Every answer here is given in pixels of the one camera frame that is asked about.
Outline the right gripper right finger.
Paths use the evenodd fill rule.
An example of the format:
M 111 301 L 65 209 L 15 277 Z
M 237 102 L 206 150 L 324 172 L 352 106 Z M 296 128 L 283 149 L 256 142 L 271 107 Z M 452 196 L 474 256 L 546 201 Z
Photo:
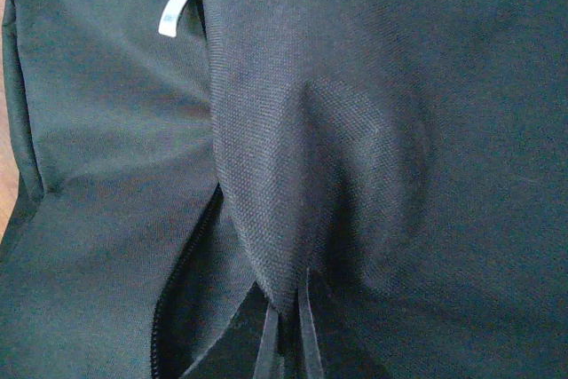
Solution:
M 310 269 L 307 268 L 298 287 L 298 319 L 300 361 L 299 373 L 302 378 L 324 379 L 325 372 L 320 356 L 320 346 L 312 314 L 309 293 Z

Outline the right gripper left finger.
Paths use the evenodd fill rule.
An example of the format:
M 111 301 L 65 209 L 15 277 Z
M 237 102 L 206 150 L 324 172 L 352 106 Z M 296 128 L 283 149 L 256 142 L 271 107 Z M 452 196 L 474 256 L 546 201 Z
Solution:
M 280 355 L 279 345 L 279 314 L 268 304 L 263 334 L 261 336 L 256 364 L 254 369 L 254 379 L 273 379 L 280 378 Z

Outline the black student bag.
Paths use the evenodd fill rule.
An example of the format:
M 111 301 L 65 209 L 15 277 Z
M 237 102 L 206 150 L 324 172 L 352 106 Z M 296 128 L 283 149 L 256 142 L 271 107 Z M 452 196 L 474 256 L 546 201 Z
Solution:
M 567 375 L 567 0 L 6 0 L 4 378 Z

